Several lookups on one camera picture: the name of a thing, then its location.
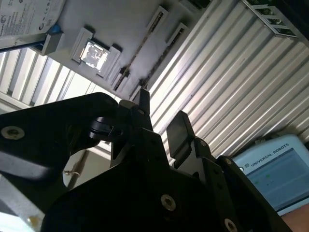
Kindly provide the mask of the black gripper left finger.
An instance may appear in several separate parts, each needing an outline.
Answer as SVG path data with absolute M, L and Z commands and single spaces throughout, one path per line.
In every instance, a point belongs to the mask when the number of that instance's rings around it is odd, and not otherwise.
M 3 114 L 0 173 L 17 180 L 56 180 L 70 156 L 107 141 L 111 168 L 101 179 L 165 180 L 170 167 L 148 105 L 93 93 Z

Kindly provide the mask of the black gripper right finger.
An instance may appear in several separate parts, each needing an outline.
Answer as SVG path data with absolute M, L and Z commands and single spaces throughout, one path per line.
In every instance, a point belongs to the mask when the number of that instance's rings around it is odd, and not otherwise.
M 236 163 L 215 158 L 179 111 L 167 127 L 173 167 L 191 181 L 183 191 L 182 214 L 207 232 L 288 232 L 281 219 Z

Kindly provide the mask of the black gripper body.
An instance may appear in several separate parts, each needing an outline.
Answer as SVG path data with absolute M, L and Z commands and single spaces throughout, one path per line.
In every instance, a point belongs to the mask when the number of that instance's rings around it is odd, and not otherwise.
M 45 232 L 215 232 L 214 205 L 193 176 L 171 171 L 176 203 L 163 207 L 145 176 L 124 166 L 112 168 L 60 197 L 43 220 Z

